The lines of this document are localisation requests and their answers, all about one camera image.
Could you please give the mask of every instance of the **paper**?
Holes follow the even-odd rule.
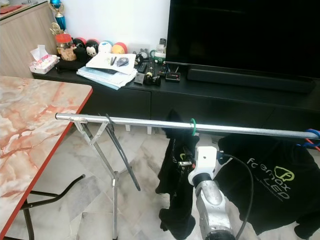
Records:
[[[45,45],[38,45],[38,48],[30,51],[34,60],[39,61],[42,57],[48,55]]]
[[[130,75],[135,68],[135,54],[114,54],[98,52],[85,66],[97,69],[112,69]]]
[[[110,74],[107,72],[99,71],[97,69],[92,69],[84,66],[78,69],[76,74],[90,79],[92,81],[95,81],[96,83],[107,86],[109,88],[118,90],[119,88],[125,86],[127,83],[129,83],[135,78],[137,70],[134,68],[130,74],[124,74],[121,72]]]

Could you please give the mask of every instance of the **black clothing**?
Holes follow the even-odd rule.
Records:
[[[248,221],[257,235],[296,221],[295,233],[307,239],[320,228],[320,169],[306,148],[269,136],[231,134],[219,149],[246,163],[253,174],[254,196]],[[221,191],[246,215],[249,175],[230,161],[217,174]]]
[[[181,122],[175,112],[171,112],[168,121]],[[164,129],[170,139],[165,157],[159,172],[160,183],[156,188],[157,194],[170,194],[169,209],[161,209],[159,218],[161,228],[169,230],[177,240],[186,239],[194,229],[195,218],[191,216],[193,205],[193,186],[188,182],[192,167],[181,168],[178,162],[183,161],[184,147],[195,156],[198,136],[192,136],[192,131],[181,129]]]

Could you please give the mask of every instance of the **table leg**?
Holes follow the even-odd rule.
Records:
[[[28,229],[29,240],[35,240],[35,233],[34,233],[34,228],[32,226],[29,208],[24,209],[23,213],[24,213],[24,218],[26,222],[26,229]]]
[[[85,176],[86,175],[82,174],[80,177],[78,177],[77,179],[73,180],[69,184],[69,186],[67,186],[66,189],[61,194],[55,194],[55,193],[43,192],[43,191],[31,191],[30,192],[30,194],[48,196],[48,197],[53,197],[53,198],[47,199],[47,200],[43,200],[43,201],[35,201],[35,202],[31,202],[31,203],[28,203],[27,200],[24,201],[24,204],[22,205],[20,210],[23,210],[23,213],[24,213],[24,218],[25,218],[26,228],[28,230],[29,240],[35,240],[35,233],[34,233],[34,228],[32,226],[32,221],[31,221],[31,216],[30,216],[29,209],[58,201],[64,195],[66,195],[66,193],[73,187],[73,185],[75,185],[78,181],[83,179]],[[21,239],[14,238],[14,237],[9,237],[9,236],[4,236],[3,240],[21,240]]]

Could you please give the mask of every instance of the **soundbar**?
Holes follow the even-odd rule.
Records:
[[[273,73],[264,74],[201,65],[191,65],[187,79],[296,93],[310,93],[316,86],[316,83],[308,77],[282,76]]]

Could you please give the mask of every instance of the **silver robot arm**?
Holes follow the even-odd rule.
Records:
[[[213,181],[218,173],[217,149],[199,146],[195,161],[195,169],[189,173],[188,181],[195,187],[202,239],[235,240],[226,212],[226,198]]]

